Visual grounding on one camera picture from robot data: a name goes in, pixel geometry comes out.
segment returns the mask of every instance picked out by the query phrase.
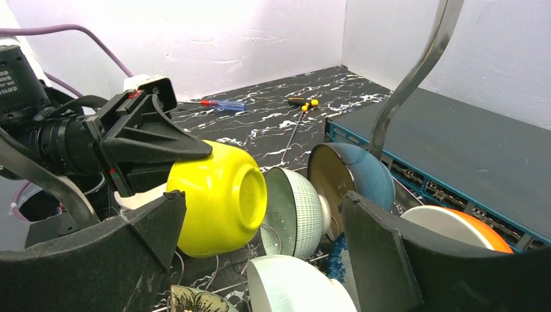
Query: white bowl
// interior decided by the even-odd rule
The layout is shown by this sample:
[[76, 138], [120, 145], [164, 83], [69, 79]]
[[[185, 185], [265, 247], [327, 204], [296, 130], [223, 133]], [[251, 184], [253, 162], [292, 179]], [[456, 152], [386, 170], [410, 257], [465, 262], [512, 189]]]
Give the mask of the white bowl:
[[295, 257], [266, 255], [247, 267], [253, 311], [357, 312], [344, 287]]
[[268, 205], [263, 224], [268, 227], [261, 226], [266, 255], [307, 259], [316, 251], [330, 225], [327, 205], [322, 205], [315, 188], [305, 177], [291, 170], [268, 171], [266, 188]]
[[492, 244], [474, 226], [443, 207], [418, 206], [407, 210], [401, 217], [450, 239], [493, 250]]

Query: screwdriver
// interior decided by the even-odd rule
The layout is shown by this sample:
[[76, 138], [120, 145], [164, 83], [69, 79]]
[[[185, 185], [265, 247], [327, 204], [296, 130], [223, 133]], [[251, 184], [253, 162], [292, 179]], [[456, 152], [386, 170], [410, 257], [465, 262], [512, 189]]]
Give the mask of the screwdriver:
[[305, 112], [311, 107], [317, 107], [319, 101], [317, 99], [307, 99], [304, 97], [290, 97], [287, 99], [287, 103], [290, 105], [301, 106], [302, 111]]
[[285, 148], [285, 151], [283, 152], [283, 156], [281, 156], [281, 162], [285, 159], [285, 155], [287, 155], [287, 151], [289, 150], [291, 146], [292, 139], [294, 138], [294, 135], [296, 134], [296, 130], [298, 128], [298, 124], [300, 124], [300, 121], [304, 116], [308, 113], [308, 111], [313, 108], [317, 107], [319, 104], [319, 101], [317, 99], [305, 99], [304, 97], [290, 97], [287, 99], [287, 103], [295, 106], [300, 106], [301, 112], [298, 116], [298, 120], [296, 122], [296, 125], [294, 126], [293, 132], [291, 133], [291, 137], [289, 138], [289, 142], [287, 142], [287, 147]]
[[247, 110], [247, 105], [239, 101], [228, 101], [225, 99], [204, 99], [200, 102], [185, 102], [186, 104], [201, 104], [201, 106], [213, 107], [224, 111], [242, 112]]

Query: metal handle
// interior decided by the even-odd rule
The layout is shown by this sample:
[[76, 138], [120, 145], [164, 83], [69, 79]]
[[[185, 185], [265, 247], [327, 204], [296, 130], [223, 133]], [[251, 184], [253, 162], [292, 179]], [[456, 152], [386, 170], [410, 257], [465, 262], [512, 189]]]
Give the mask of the metal handle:
[[463, 0], [440, 0], [431, 35], [423, 56], [417, 61], [417, 64], [405, 76], [379, 111], [371, 130], [368, 151], [377, 157], [377, 159], [380, 160], [383, 156], [383, 146], [385, 145], [387, 129], [392, 117], [431, 72], [442, 54], [444, 54], [444, 50], [454, 33], [462, 6]]
[[58, 177], [20, 153], [11, 136], [0, 127], [0, 164], [54, 195], [80, 229], [99, 223], [96, 212], [79, 188], [65, 176]]

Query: marble tabletop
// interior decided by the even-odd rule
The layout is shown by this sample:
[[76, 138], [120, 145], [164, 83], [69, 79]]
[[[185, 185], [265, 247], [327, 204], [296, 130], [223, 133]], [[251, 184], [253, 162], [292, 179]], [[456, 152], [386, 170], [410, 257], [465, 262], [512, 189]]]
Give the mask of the marble tabletop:
[[[173, 121], [187, 131], [205, 140], [238, 146], [257, 161], [263, 172], [275, 166], [299, 170], [307, 166], [310, 151], [324, 141], [324, 124], [327, 117], [356, 111], [389, 96], [390, 91], [362, 78], [344, 67], [332, 67], [256, 84], [206, 97], [228, 99], [247, 104], [245, 112], [228, 112], [182, 104], [172, 114]], [[298, 117], [300, 108], [287, 104], [289, 97], [317, 98], [320, 104], [310, 110], [297, 128], [294, 140], [285, 159], [281, 159]], [[311, 257], [312, 264], [323, 270], [324, 262], [315, 260], [327, 254], [330, 243], [322, 240], [318, 251]], [[155, 309], [166, 306], [168, 288], [180, 285], [216, 292], [236, 305], [239, 311], [248, 311], [245, 300], [246, 284], [241, 275], [247, 260], [263, 255], [259, 235], [241, 250], [205, 259], [183, 255], [183, 264], [174, 257], [169, 276], [157, 295]]]

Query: blue bowl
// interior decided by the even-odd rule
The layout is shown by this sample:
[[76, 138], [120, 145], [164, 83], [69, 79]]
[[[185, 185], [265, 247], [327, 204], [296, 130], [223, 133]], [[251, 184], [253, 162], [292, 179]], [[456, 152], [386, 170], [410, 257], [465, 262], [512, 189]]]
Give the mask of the blue bowl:
[[355, 191], [386, 211], [396, 196], [389, 169], [365, 149], [348, 143], [315, 146], [308, 160], [308, 180], [331, 207], [331, 240], [343, 232], [339, 205], [346, 192]]

